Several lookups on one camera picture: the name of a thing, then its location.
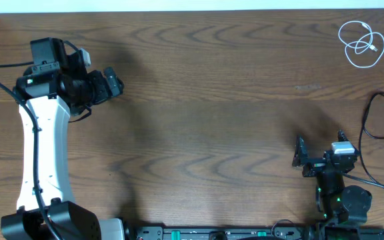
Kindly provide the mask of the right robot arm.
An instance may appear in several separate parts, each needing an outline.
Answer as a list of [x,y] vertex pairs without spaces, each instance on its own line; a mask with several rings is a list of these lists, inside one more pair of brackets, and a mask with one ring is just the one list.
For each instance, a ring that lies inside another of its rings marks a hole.
[[309,156],[305,141],[297,136],[292,166],[302,167],[302,176],[317,180],[315,201],[324,220],[303,233],[304,239],[361,239],[360,226],[367,222],[372,195],[356,185],[346,186],[344,174],[355,168],[359,151],[338,132],[338,140],[320,158]]

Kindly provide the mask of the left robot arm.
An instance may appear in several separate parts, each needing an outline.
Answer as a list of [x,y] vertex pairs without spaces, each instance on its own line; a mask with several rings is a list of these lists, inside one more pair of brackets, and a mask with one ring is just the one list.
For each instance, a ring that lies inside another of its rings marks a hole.
[[67,132],[70,123],[91,114],[123,92],[110,67],[88,71],[88,52],[68,41],[44,38],[30,43],[33,62],[13,94],[23,124],[23,178],[16,212],[1,219],[6,239],[124,239],[118,218],[100,220],[75,202],[69,181]]

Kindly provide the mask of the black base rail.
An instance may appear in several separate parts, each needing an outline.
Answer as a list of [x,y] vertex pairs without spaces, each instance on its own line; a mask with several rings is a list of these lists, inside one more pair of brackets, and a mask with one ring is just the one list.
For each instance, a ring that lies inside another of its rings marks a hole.
[[314,227],[293,227],[280,225],[264,228],[168,228],[161,226],[137,227],[125,231],[125,238],[131,240],[240,240],[240,239],[361,239],[383,240],[384,229],[346,229],[328,227],[318,231]]

